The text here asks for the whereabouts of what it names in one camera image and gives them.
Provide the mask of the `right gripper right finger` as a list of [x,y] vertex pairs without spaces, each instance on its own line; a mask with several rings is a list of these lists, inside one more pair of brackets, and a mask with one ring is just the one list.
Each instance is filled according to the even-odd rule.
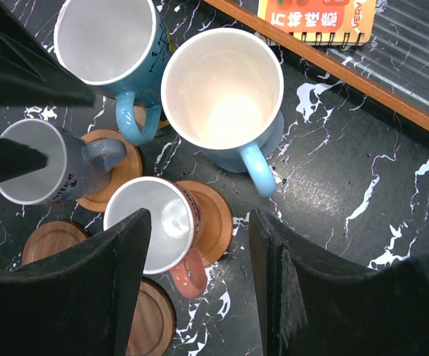
[[249,249],[265,355],[429,355],[429,255],[375,271],[260,209]]

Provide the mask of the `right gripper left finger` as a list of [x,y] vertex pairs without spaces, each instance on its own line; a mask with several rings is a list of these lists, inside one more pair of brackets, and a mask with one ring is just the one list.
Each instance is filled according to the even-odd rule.
[[123,355],[151,236],[141,208],[106,231],[0,271],[0,355]]

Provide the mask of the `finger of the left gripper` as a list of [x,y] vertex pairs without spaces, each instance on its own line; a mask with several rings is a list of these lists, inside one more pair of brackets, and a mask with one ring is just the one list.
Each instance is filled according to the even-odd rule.
[[91,106],[95,94],[0,7],[0,106]]
[[0,138],[0,182],[20,177],[48,164],[48,156],[10,139]]

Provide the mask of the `dark wooden coaster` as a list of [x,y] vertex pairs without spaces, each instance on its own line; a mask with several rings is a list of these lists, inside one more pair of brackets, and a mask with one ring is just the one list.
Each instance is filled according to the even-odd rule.
[[177,318],[166,291],[153,280],[142,279],[126,355],[164,355],[170,347]]
[[49,257],[89,238],[81,226],[64,220],[40,225],[28,238],[22,253],[22,265]]

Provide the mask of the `grey cup white inside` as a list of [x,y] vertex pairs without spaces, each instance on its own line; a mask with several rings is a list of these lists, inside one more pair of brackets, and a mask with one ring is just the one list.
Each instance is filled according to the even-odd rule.
[[[66,1],[53,33],[59,63],[116,101],[119,132],[132,145],[149,143],[162,111],[160,87],[170,38],[152,1]],[[146,110],[137,125],[134,106]]]

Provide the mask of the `brown white cup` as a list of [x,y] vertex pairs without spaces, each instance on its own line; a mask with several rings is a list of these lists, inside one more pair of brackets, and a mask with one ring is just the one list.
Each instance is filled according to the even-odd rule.
[[207,276],[196,247],[204,225],[202,205],[187,188],[157,177],[138,177],[121,185],[105,209],[103,228],[145,208],[151,213],[151,238],[144,274],[170,272],[187,299],[203,295]]

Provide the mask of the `light wooden coaster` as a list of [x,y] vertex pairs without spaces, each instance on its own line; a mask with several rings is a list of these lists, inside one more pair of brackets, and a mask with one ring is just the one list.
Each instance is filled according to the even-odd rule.
[[228,202],[213,187],[194,180],[180,180],[178,185],[188,189],[200,208],[202,234],[196,246],[203,266],[217,262],[227,251],[232,241],[233,216]]
[[124,143],[127,151],[124,160],[111,170],[111,181],[106,188],[77,200],[79,205],[89,211],[104,213],[111,196],[121,185],[143,175],[142,157],[138,147],[126,142],[120,133],[113,130],[91,131],[82,136],[82,139],[86,142],[98,139],[118,139]]

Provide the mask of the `blue silicone coaster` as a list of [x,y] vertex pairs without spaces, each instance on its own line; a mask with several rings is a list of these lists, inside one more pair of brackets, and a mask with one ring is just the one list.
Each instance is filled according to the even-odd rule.
[[[261,153],[265,158],[277,149],[284,134],[284,116],[280,111],[273,123],[269,126],[269,129],[270,135],[267,137],[267,141],[260,146]],[[232,173],[247,172],[247,167],[237,151],[213,151],[205,149],[200,149],[200,151],[207,156],[212,163],[226,171]]]

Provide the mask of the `blue mug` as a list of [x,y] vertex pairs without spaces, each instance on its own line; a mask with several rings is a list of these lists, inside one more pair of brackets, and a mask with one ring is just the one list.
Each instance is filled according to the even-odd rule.
[[283,96],[284,75],[273,51],[257,36],[228,27],[183,43],[161,83],[163,110],[173,129],[199,149],[237,151],[262,197],[276,191],[260,146]]

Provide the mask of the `orange silicone coaster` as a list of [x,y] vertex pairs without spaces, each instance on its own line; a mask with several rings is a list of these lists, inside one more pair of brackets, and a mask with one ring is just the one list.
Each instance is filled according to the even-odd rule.
[[[135,119],[137,121],[137,125],[141,128],[145,124],[145,118],[146,118],[146,110],[144,107],[140,106],[134,106],[134,115]],[[158,130],[161,131],[163,129],[166,129],[169,126],[169,121],[166,118],[166,115],[163,111],[161,111],[160,115],[160,121],[158,125]]]

